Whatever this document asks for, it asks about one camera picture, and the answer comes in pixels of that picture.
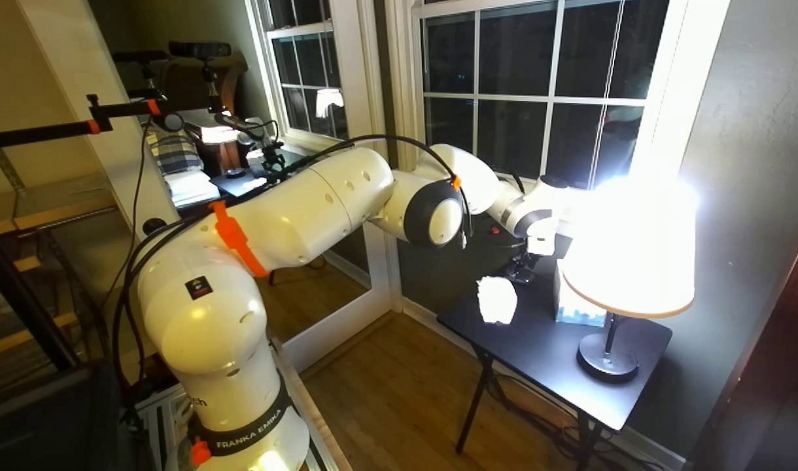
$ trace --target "lamp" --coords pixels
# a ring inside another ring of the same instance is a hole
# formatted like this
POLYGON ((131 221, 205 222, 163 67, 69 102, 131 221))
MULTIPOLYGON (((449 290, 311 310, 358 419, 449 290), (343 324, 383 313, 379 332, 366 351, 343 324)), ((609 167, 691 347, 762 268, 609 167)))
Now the lamp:
POLYGON ((580 218, 564 280, 606 310, 606 324, 580 340, 579 360, 598 377, 625 379, 638 368, 611 348, 621 317, 659 319, 693 302, 696 196, 674 179, 611 182, 580 218))

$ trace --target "white lamp shade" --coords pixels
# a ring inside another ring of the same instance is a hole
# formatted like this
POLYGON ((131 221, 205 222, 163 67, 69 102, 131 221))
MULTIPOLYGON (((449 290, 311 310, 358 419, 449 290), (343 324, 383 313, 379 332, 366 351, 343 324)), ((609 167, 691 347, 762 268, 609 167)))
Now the white lamp shade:
POLYGON ((580 216, 568 285, 621 317, 668 317, 693 302, 696 195, 679 182, 611 182, 580 216))

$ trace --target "small table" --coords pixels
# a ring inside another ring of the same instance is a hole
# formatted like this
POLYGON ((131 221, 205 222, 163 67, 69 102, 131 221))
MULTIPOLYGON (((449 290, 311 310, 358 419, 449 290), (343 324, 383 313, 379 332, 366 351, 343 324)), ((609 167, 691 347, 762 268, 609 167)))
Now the small table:
POLYGON ((485 324, 475 296, 461 310, 439 314, 439 324, 468 340, 482 364, 482 377, 454 445, 458 454, 468 441, 482 392, 486 387, 498 387, 500 392, 495 361, 576 411, 579 468, 585 468, 601 428, 611 432, 625 428, 640 390, 652 379, 672 332, 643 319, 623 319, 614 332, 614 351, 638 361, 638 373, 630 379, 606 382, 584 373, 579 364, 579 343, 598 330, 554 323, 554 264, 554 260, 542 260, 536 268, 538 275, 529 285, 516 285, 517 313, 504 328, 485 324))

